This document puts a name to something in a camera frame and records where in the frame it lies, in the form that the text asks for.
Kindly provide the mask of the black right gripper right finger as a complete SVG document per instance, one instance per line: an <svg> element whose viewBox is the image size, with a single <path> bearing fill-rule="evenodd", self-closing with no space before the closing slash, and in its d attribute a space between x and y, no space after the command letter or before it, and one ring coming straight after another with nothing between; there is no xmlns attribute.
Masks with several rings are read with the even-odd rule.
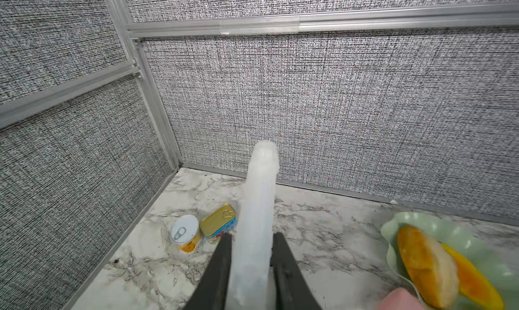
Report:
<svg viewBox="0 0 519 310"><path fill-rule="evenodd" d="M322 309L281 232L273 234L270 265L276 288L276 309Z"/></svg>

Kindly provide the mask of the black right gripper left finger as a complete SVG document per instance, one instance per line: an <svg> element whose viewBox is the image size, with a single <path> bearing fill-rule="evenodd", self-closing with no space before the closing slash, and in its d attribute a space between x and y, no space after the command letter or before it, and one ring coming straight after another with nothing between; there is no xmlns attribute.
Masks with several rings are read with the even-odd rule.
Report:
<svg viewBox="0 0 519 310"><path fill-rule="evenodd" d="M225 309L231 263L232 234L224 233L184 310Z"/></svg>

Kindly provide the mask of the white translucent spray nozzle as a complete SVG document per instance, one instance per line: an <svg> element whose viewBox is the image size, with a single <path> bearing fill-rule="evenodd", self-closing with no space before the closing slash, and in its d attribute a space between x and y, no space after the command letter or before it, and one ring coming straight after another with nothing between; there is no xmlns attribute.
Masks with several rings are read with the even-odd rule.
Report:
<svg viewBox="0 0 519 310"><path fill-rule="evenodd" d="M226 309L267 309L278 149L259 141L249 161L238 215Z"/></svg>

